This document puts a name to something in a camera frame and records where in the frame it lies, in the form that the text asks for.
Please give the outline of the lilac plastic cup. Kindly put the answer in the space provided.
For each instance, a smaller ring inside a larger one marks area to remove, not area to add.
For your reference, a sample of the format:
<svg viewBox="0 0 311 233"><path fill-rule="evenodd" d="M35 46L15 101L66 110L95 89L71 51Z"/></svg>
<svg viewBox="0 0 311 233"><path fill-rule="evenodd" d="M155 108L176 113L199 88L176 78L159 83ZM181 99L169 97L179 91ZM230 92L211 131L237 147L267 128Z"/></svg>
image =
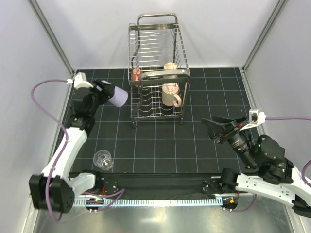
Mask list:
<svg viewBox="0 0 311 233"><path fill-rule="evenodd" d="M108 102L120 108L125 105L128 99L128 93L118 86L115 86L107 81L101 81L103 84L102 92L107 97Z"/></svg>

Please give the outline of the pink ceramic mug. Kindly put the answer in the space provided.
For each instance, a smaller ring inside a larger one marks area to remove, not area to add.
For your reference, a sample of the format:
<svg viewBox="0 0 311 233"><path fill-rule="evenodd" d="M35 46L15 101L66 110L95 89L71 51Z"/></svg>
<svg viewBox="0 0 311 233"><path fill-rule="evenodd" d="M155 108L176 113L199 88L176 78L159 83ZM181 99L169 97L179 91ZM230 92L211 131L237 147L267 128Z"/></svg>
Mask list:
<svg viewBox="0 0 311 233"><path fill-rule="evenodd" d="M132 81L139 81L139 77L140 77L141 74L142 74L142 72L141 72L140 68L133 69Z"/></svg>

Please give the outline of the tan mug lilac inside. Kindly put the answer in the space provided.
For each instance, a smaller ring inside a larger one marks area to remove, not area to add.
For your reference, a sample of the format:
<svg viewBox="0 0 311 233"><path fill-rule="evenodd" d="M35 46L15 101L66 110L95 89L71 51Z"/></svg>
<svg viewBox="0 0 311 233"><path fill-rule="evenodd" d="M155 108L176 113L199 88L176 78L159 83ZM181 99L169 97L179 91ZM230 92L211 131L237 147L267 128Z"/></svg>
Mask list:
<svg viewBox="0 0 311 233"><path fill-rule="evenodd" d="M162 86L162 102L167 106L181 107L182 100L178 83L166 83Z"/></svg>

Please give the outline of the clear glass tumbler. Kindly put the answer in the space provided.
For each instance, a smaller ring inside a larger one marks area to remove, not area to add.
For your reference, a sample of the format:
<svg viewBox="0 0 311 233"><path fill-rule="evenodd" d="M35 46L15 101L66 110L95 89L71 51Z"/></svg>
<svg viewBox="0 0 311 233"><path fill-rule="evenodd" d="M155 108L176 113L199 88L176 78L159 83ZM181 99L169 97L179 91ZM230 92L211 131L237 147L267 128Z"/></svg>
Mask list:
<svg viewBox="0 0 311 233"><path fill-rule="evenodd" d="M96 167L105 171L110 170L114 165L112 156L107 150L100 150L96 152L93 157L93 163Z"/></svg>

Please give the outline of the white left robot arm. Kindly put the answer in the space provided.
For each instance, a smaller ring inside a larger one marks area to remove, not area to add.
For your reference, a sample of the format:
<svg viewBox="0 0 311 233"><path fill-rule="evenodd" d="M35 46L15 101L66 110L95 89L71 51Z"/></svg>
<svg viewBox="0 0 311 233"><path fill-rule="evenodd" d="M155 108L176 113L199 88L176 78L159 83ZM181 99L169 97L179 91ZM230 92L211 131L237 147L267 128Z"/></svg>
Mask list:
<svg viewBox="0 0 311 233"><path fill-rule="evenodd" d="M33 174L29 179L34 208L48 211L55 221L60 220L55 217L55 213L68 213L76 197L84 193L97 195L102 191L103 182L99 172L83 170L76 177L70 178L70 170L94 127L97 109L107 102L117 107L124 104L117 101L117 95L122 91L107 81L82 81L76 84L73 80L67 80L66 83L74 85L78 96L67 125L62 124L35 99L35 90L39 84L31 90L34 104L63 131L63 138L51 160L40 174Z"/></svg>

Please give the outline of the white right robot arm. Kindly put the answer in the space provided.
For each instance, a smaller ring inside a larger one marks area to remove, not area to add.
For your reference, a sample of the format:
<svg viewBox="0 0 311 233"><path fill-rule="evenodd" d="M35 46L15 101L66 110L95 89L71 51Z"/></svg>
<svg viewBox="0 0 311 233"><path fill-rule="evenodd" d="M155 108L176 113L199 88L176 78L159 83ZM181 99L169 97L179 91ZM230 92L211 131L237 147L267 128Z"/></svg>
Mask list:
<svg viewBox="0 0 311 233"><path fill-rule="evenodd" d="M253 193L290 206L303 217L311 217L311 181L304 172L285 157L285 149L271 137L263 134L254 142L247 130L263 124L264 112L250 112L249 117L228 119L214 116L202 119L209 140L227 142L248 170L246 175L224 168L219 178L204 182L208 194L234 192Z"/></svg>

